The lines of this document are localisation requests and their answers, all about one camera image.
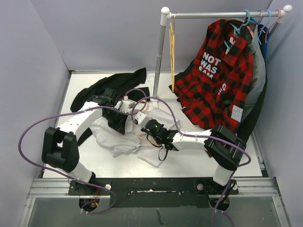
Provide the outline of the white shirt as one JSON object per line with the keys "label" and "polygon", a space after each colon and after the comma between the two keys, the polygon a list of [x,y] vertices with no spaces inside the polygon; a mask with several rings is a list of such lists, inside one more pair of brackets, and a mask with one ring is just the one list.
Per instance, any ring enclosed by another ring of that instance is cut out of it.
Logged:
{"label": "white shirt", "polygon": [[95,120],[87,133],[82,135],[80,142],[93,135],[99,146],[106,149],[111,156],[135,153],[137,157],[151,166],[157,168],[161,159],[165,157],[165,150],[156,145],[151,136],[141,131],[141,127],[132,122],[131,117],[126,117],[125,134],[115,131],[108,126],[108,120],[103,117]]}

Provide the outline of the beige plastic hanger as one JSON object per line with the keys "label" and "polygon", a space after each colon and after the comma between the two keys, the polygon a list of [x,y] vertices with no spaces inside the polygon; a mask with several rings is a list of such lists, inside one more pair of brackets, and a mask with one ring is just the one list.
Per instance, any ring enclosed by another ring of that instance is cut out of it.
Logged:
{"label": "beige plastic hanger", "polygon": [[138,123],[138,125],[141,127],[141,131],[143,132],[147,132],[146,130],[146,124],[148,121],[151,120],[151,117],[149,117],[146,112],[149,110],[150,108],[150,104],[148,101],[145,101],[146,106],[143,108],[142,111],[139,111],[134,119],[136,120],[136,122]]}

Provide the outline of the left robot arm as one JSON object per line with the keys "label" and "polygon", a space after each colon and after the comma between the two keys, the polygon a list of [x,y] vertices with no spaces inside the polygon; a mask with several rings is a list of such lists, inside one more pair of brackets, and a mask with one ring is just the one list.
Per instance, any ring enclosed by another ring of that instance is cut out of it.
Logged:
{"label": "left robot arm", "polygon": [[127,113],[133,104],[111,88],[106,88],[100,96],[92,95],[73,117],[45,131],[42,162],[80,180],[79,188],[85,194],[92,194],[97,186],[95,175],[80,162],[78,140],[101,117],[107,119],[112,129],[124,134]]}

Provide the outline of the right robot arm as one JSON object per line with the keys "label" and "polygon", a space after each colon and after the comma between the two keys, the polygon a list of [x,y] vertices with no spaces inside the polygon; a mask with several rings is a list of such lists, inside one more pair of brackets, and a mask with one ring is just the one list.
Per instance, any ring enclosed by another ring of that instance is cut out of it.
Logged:
{"label": "right robot arm", "polygon": [[158,146],[168,151],[185,149],[204,150],[217,162],[218,166],[211,181],[211,189],[222,193],[228,181],[239,167],[242,150],[246,142],[222,125],[201,132],[179,132],[168,130],[155,119],[138,121],[141,131],[151,136]]}

